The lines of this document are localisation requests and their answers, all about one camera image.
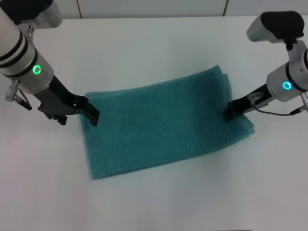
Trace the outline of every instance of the white wall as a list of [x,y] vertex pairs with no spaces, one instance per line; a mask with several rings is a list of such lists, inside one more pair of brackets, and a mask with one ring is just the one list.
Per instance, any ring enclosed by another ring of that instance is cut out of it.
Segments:
[[63,18],[80,18],[76,0],[55,0]]
[[226,0],[79,0],[83,18],[222,16]]
[[308,14],[308,0],[229,0],[226,16],[258,16],[265,11]]
[[[77,0],[55,0],[63,18],[79,18]],[[222,16],[226,0],[79,0],[83,18]],[[226,16],[294,10],[308,14],[308,0],[229,0]]]

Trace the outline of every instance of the teal towel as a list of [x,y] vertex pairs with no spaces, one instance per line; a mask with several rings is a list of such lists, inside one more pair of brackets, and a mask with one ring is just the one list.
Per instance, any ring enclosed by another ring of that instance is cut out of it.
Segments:
[[210,153],[254,133],[239,116],[225,121],[231,86],[219,66],[147,87],[90,92],[97,127],[81,117],[93,179]]

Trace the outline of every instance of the fabric texture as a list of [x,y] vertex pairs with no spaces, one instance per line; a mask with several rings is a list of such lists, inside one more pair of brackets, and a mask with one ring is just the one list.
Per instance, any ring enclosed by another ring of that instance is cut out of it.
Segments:
[[254,133],[244,115],[225,121],[231,86],[219,66],[142,88],[86,96],[101,111],[96,127],[81,116],[93,179],[207,154]]

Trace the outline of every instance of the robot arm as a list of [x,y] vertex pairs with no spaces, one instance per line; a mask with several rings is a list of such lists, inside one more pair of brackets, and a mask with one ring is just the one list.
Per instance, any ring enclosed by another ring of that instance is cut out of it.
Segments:
[[304,106],[289,114],[293,116],[302,111],[308,111],[308,54],[305,43],[296,40],[304,35],[304,20],[296,12],[265,12],[262,13],[249,27],[248,38],[253,41],[269,41],[271,43],[284,42],[286,44],[289,61],[271,72],[266,84],[252,93],[231,101],[224,113],[226,120],[253,110],[260,111],[269,102],[277,99],[289,101],[299,95]]
[[[29,12],[29,7],[23,7],[25,2],[31,6]],[[48,119],[57,120],[61,125],[65,125],[67,115],[84,114],[95,126],[100,112],[86,97],[70,93],[32,44],[31,25],[40,28],[57,27],[61,24],[62,19],[55,3],[52,0],[2,0],[0,7],[0,72],[12,80],[5,99],[16,101],[31,110],[32,107],[23,92],[33,94],[41,101],[38,109]],[[27,22],[31,22],[30,32],[22,33],[17,25]],[[17,95],[17,90],[20,90],[25,100]]]

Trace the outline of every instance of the white table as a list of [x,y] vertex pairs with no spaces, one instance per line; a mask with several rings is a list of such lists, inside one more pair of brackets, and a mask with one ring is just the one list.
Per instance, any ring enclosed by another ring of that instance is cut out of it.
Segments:
[[[34,43],[73,93],[129,89],[219,64],[234,98],[287,61],[283,44],[252,43],[254,17],[64,20]],[[255,231],[308,227],[308,115],[251,112],[256,133],[191,160],[93,181],[78,116],[65,127],[4,100],[0,78],[0,229]],[[290,112],[300,99],[272,102]]]

